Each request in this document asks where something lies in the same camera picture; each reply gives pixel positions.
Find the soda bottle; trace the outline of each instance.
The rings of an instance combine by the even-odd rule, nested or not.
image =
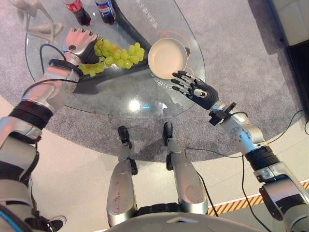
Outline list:
[[[104,23],[113,24],[116,19],[115,10],[110,0],[95,0]]]
[[[77,21],[82,26],[89,26],[90,24],[90,15],[85,11],[81,0],[63,0],[66,4],[69,11],[71,11]]]

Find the yellow black warning stripe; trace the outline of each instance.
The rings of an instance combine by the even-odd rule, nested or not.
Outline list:
[[[309,179],[301,181],[300,183],[304,187],[304,189],[309,189]],[[250,202],[250,205],[256,205],[256,204],[264,203],[260,193],[248,196],[248,200]],[[248,202],[247,202],[246,198],[243,197],[243,198],[238,198],[238,199],[235,199],[235,200],[232,200],[232,201],[215,204],[214,207],[215,207],[218,214],[224,214],[224,213],[227,213],[227,212],[243,209],[243,208],[246,208],[246,207],[249,207],[249,206],[248,206]],[[207,214],[210,215],[210,216],[215,215],[211,205],[208,208]]]

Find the table top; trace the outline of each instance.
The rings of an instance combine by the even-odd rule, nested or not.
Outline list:
[[[118,44],[119,48],[128,49],[136,41],[135,31],[125,29],[123,24],[115,22],[105,24],[93,1],[83,1],[85,10],[91,16],[90,26],[81,26],[75,16],[61,2],[41,1],[54,23],[63,23],[63,31],[56,37],[60,50],[70,28],[90,29]],[[200,48],[191,32],[183,14],[175,1],[166,0],[116,0],[119,9],[148,42],[154,44],[165,37],[180,41],[189,54],[185,68],[200,79],[205,80],[204,60]],[[42,13],[31,19],[31,26],[48,22]],[[26,36],[26,60],[34,80],[42,77],[39,49],[45,40]],[[85,76],[76,90],[67,95],[67,106],[94,114],[110,115],[121,118],[168,118],[178,115],[191,106],[193,102],[179,92],[172,90],[170,80],[156,77],[147,64],[147,49],[144,61],[140,66],[133,65],[131,70],[118,68],[115,65],[94,77]],[[57,51],[45,47],[43,49],[45,66],[52,58],[61,59]]]

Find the white bowl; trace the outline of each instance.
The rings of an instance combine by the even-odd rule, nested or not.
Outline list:
[[[152,45],[148,53],[148,65],[154,75],[170,80],[172,73],[184,70],[188,61],[187,51],[181,42],[163,38]]]

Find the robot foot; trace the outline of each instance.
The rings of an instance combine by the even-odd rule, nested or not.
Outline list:
[[[59,231],[67,222],[65,216],[56,216],[49,220],[47,227],[50,231],[56,232]]]
[[[166,122],[163,127],[164,145],[167,146],[169,139],[173,137],[173,124]]]
[[[125,126],[120,126],[118,128],[118,134],[121,139],[121,143],[123,144],[127,143],[129,148],[131,149],[132,143],[130,141],[130,135],[129,135],[129,132],[127,131],[127,128]]]

